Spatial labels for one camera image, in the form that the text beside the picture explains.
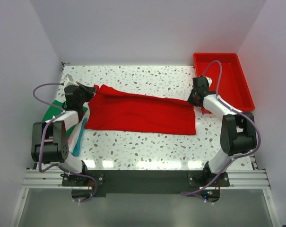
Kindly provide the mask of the red t shirt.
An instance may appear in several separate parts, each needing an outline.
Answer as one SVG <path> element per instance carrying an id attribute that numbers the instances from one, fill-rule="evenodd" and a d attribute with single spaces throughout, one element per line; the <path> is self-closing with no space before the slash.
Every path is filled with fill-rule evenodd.
<path id="1" fill-rule="evenodd" d="M 186 101 L 95 86 L 87 130 L 195 135 L 195 112 Z"/>

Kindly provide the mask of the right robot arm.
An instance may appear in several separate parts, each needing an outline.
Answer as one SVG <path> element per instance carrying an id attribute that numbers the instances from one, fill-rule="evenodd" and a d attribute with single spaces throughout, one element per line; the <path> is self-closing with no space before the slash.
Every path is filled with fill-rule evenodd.
<path id="1" fill-rule="evenodd" d="M 188 103 L 203 107 L 221 121 L 220 150 L 208 161 L 199 176 L 193 179 L 199 184 L 214 185 L 232 162 L 257 146 L 254 116 L 231 107 L 215 91 L 209 90 L 210 79 L 200 76 L 193 79 L 193 89 Z"/>

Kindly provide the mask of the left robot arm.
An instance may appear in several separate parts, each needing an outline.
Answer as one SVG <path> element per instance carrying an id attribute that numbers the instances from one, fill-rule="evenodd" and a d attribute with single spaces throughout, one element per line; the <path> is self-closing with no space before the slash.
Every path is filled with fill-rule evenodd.
<path id="1" fill-rule="evenodd" d="M 36 95 L 39 88 L 55 85 L 46 83 L 33 90 L 33 96 L 41 103 L 60 110 L 49 120 L 33 124 L 31 157 L 37 163 L 39 172 L 46 172 L 58 167 L 64 172 L 73 174 L 73 181 L 85 185 L 89 181 L 89 173 L 84 161 L 73 156 L 72 150 L 79 138 L 81 122 L 84 118 L 84 104 L 95 95 L 96 88 L 79 82 L 69 82 L 64 86 L 65 102 L 55 105 L 46 102 Z"/>

